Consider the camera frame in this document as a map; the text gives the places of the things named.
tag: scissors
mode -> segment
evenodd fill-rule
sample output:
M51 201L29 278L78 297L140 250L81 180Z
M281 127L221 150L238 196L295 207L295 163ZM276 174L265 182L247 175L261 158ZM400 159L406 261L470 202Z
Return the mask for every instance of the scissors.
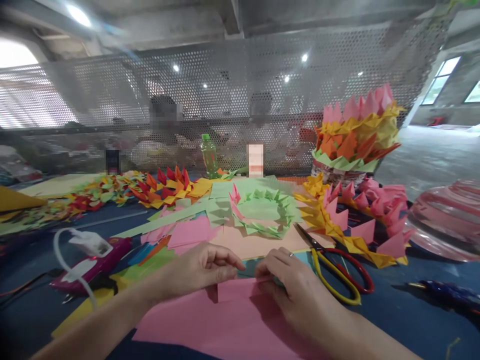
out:
M362 264L360 264L355 258L353 258L350 254L346 253L345 251L342 251L337 248L325 248L322 245L320 245L310 234L303 228L301 227L297 222L294 223L294 226L296 227L297 231L300 233L300 235L306 240L308 243L310 243L312 249L311 249L311 256L313 258L313 264L315 266L316 274L320 278L321 282L325 287L335 296L339 301L341 301L344 304L347 305L360 305L361 303L361 298L360 298L360 293L362 294L371 294L375 290L375 285L374 282L372 281L372 278L370 277L369 273L364 269ZM333 260L330 260L330 258L327 256L327 254L337 254L340 255L342 258L346 259L348 262L350 262L357 270L358 272L362 275L363 280L366 283L367 288L361 287L348 273L348 271L342 267L340 264L335 263ZM328 267L330 268L346 285L347 287L352 291L354 298L347 298L338 291L336 291L328 282L325 280L325 278L322 275L322 272L320 271L320 263L319 263L319 258L320 260Z

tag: ceiling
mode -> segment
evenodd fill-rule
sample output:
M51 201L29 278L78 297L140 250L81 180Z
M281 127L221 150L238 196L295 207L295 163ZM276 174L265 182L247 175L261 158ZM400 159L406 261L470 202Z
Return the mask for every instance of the ceiling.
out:
M40 61L55 61L327 26L401 21L442 14L445 3L447 0L12 0L1 6L0 37L24 42ZM91 27L72 18L67 9L72 4L85 12ZM480 9L460 10L448 37L447 48L477 47Z

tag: white cable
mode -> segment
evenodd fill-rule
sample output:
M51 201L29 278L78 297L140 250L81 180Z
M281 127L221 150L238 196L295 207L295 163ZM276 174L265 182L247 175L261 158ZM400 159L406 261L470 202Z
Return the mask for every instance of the white cable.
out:
M91 305L93 307L93 310L97 310L97 299L95 298L94 292L92 291L92 288L90 285L85 281L83 277L78 275L70 266L67 265L65 262L64 258L62 257L62 254L60 253L60 246L59 246L59 240L60 240L60 234L64 232L65 230L69 231L77 231L76 229L72 227L64 227L60 230L58 230L55 233L55 236L53 237L53 251L55 252L56 259L60 263L61 267L69 274L71 275L75 280L78 280L83 287L85 288L85 291L87 292L88 296L90 297Z

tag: hand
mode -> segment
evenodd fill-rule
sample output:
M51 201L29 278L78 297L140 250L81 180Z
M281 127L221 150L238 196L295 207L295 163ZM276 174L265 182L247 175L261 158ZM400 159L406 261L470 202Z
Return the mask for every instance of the hand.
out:
M338 334L335 328L342 332L340 327L351 321L350 311L330 294L309 266L289 255L284 247L272 249L258 263L255 277L272 274L285 286L265 281L258 284L261 291L274 298L287 322L304 337L320 343L327 338L326 333Z
M142 284L153 305L237 278L245 270L230 249L202 242L153 273Z

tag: red scissors handle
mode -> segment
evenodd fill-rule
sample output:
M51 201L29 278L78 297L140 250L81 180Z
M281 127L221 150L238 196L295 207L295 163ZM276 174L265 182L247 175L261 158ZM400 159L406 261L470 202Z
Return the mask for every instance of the red scissors handle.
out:
M345 275L345 277L358 289L361 294L371 294L375 291L375 284L372 281L369 273L367 272L367 270L365 270L362 264L359 263L353 256L337 248L327 248L325 249L325 251L328 253L340 255L344 259L347 259L347 261L358 270L363 280L365 281L366 288L362 287L358 282L356 282L343 266L341 266L340 264L335 264L337 269L340 270L343 275Z

